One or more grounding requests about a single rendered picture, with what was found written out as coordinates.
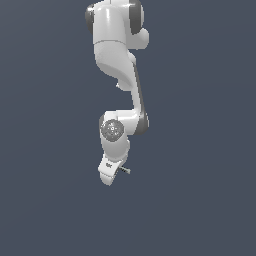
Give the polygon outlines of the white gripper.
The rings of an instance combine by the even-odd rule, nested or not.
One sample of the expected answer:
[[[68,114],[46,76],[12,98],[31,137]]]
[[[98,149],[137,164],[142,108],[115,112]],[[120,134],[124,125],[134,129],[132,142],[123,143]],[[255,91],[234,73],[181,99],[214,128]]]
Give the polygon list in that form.
[[[122,164],[123,158],[119,160],[110,160],[106,156],[106,154],[103,154],[102,160],[98,166],[101,181],[105,185],[110,186],[113,183],[115,176],[117,175],[118,169]],[[131,173],[130,169],[123,166],[121,166],[120,169],[127,174]]]

